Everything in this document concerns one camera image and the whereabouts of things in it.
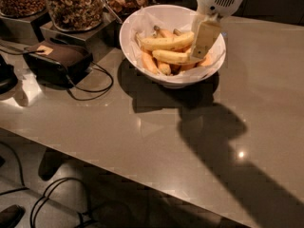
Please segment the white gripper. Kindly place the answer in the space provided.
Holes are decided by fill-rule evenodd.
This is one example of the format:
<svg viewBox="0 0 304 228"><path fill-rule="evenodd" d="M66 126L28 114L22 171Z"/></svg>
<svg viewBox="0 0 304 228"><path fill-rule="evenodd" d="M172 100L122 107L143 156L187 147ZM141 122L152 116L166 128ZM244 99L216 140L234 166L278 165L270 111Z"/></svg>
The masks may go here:
<svg viewBox="0 0 304 228"><path fill-rule="evenodd" d="M234 14L242 2L243 0L197 0L197 11L192 22L194 41L191 58L205 57L221 34L221 25L216 20Z"/></svg>

